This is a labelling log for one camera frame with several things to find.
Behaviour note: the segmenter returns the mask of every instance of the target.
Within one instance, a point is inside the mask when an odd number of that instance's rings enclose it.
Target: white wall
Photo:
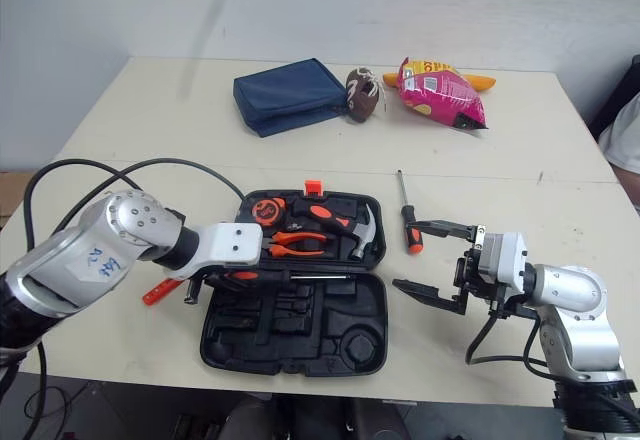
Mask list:
[[[49,160],[127,55],[551,70],[589,119],[640,53],[640,0],[0,1],[5,168]]]

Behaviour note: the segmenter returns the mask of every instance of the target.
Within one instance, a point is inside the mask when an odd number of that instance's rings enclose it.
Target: chip bag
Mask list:
[[[451,65],[405,58],[397,86],[405,105],[436,122],[463,130],[487,128],[478,93]]]

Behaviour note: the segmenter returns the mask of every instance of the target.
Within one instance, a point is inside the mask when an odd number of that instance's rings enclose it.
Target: open tool case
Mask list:
[[[212,367],[268,375],[281,370],[309,377],[376,372],[387,351],[385,287],[369,272],[386,250],[379,203],[372,197],[349,193],[324,192],[310,197],[299,190],[261,190],[247,195],[236,222],[256,221],[256,206],[263,207],[270,199],[279,199],[284,207],[274,225],[262,224],[265,242],[278,232],[318,232],[327,235],[326,241],[309,238],[285,248],[323,253],[279,257],[263,248],[257,269],[285,281],[257,281],[238,291],[216,288],[202,333],[202,359]],[[356,224],[368,224],[371,214],[375,234],[364,247],[362,258],[352,256],[358,240],[312,218],[306,213],[310,205],[329,209],[341,221]]]

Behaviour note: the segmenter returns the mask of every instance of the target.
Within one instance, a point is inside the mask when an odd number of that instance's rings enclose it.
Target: floor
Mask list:
[[[87,381],[51,377],[73,395]],[[29,420],[23,404],[35,392],[38,377],[19,374],[0,407],[0,440],[22,438]],[[65,432],[74,432],[78,440],[163,440],[170,439],[180,413],[209,416],[224,421],[243,398],[239,392],[192,390],[91,381],[73,403]],[[46,411],[61,406],[58,394],[50,391]],[[421,403],[397,405],[413,440],[444,440],[461,435],[469,440],[562,439],[559,412],[552,408],[503,407]],[[62,412],[44,419],[35,440],[54,440]]]

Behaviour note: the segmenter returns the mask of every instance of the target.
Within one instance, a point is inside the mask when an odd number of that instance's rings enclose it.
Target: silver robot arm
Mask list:
[[[463,238],[472,247],[458,260],[454,285],[459,293],[451,300],[439,297],[435,287],[407,280],[394,285],[422,303],[459,314],[465,313],[471,293],[485,299],[495,318],[535,320],[549,370],[536,373],[555,382],[554,405],[564,412],[565,437],[640,439],[630,396],[635,385],[626,376],[607,319],[607,289],[598,275],[577,266],[531,265],[520,233],[487,233],[482,225],[445,221],[408,226]]]
[[[139,190],[91,205],[0,275],[0,377],[51,327],[113,290],[136,260],[189,279],[214,265],[255,265],[262,229],[219,223],[191,230],[184,217]]]

